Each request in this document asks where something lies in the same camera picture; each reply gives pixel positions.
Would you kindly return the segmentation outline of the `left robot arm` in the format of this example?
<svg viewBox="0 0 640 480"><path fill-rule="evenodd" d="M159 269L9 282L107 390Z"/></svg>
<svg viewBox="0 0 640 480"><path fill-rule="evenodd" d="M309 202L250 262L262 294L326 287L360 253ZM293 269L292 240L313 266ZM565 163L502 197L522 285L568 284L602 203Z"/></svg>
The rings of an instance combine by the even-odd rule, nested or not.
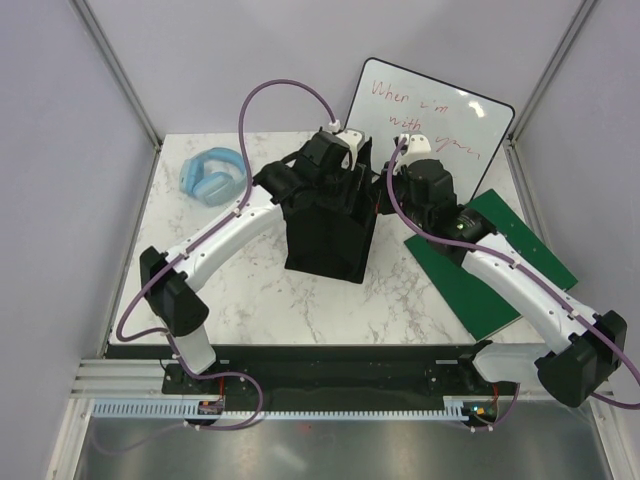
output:
<svg viewBox="0 0 640 480"><path fill-rule="evenodd" d="M247 243L278 222L286 225L285 267L360 284L376 222L372 140L357 130L321 130L303 146L254 174L246 203L168 252L140 256L145 299L186 367L185 382L208 393L219 382L216 354L199 290Z"/></svg>

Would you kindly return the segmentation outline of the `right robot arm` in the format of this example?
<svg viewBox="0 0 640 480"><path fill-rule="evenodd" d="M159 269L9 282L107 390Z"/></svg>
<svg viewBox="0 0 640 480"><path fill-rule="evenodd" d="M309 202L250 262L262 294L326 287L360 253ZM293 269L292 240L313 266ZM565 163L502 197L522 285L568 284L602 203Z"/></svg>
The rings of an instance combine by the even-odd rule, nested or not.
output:
<svg viewBox="0 0 640 480"><path fill-rule="evenodd" d="M542 338L538 344L477 343L471 360L458 368L460 386L477 394L496 382L537 382L568 407L577 408L589 397L620 407L621 402L598 390L630 363L623 352L626 321L614 311L598 313L551 283L474 210L455 211L451 235L424 230L405 214L395 167L395 161L387 162L377 182L392 212L418 236L440 246L450 264L499 294Z"/></svg>

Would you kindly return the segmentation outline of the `black canvas bag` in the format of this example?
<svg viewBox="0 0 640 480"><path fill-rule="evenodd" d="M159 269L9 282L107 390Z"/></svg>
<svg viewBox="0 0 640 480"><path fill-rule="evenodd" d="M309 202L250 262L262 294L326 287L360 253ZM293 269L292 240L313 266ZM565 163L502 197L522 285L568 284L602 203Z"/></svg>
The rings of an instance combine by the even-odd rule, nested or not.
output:
<svg viewBox="0 0 640 480"><path fill-rule="evenodd" d="M312 275L361 284L376 224L372 194L372 141L366 142L357 164L367 168L351 213L338 213L319 205L319 190L328 175L341 168L337 159L346 151L306 142L291 167L302 187L281 203L286 223L285 268Z"/></svg>

